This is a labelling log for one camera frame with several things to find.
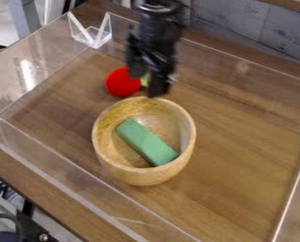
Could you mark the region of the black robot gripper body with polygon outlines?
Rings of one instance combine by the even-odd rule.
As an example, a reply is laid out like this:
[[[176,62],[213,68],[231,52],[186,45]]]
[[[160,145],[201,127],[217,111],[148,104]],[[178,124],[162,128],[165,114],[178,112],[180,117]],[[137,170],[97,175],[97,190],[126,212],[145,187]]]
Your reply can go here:
[[[140,49],[153,68],[174,65],[176,44],[184,28],[184,5],[178,0],[141,0],[140,24],[129,28],[128,48]]]

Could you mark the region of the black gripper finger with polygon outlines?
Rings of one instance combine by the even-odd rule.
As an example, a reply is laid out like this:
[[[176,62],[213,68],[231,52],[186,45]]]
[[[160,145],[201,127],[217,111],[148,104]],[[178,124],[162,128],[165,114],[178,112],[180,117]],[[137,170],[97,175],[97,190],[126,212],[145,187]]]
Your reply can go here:
[[[173,65],[164,66],[162,68],[150,68],[149,98],[160,97],[169,92],[172,86],[170,74],[173,71]]]
[[[149,67],[145,57],[146,55],[140,49],[128,48],[128,69],[132,78],[140,78],[148,73]]]

